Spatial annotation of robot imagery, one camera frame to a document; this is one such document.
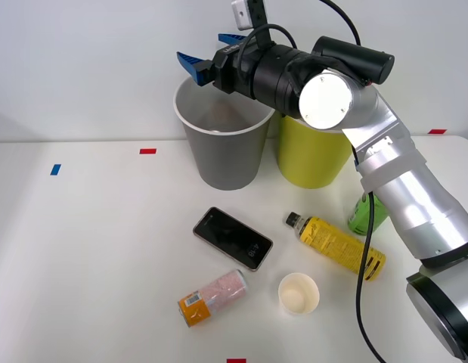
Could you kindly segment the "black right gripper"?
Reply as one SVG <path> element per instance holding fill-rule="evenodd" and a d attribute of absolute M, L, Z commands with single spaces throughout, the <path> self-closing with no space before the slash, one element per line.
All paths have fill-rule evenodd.
<path fill-rule="evenodd" d="M 243 53 L 240 70 L 237 73 L 237 58 L 245 36 L 237 34 L 219 33 L 218 40 L 223 47 L 217 50 L 213 62 L 192 57 L 177 52 L 177 59 L 181 66 L 189 73 L 198 86 L 205 86 L 211 82 L 219 90 L 231 94 L 233 92 L 254 98 L 253 77 L 257 68 L 256 40 L 250 40 Z"/>

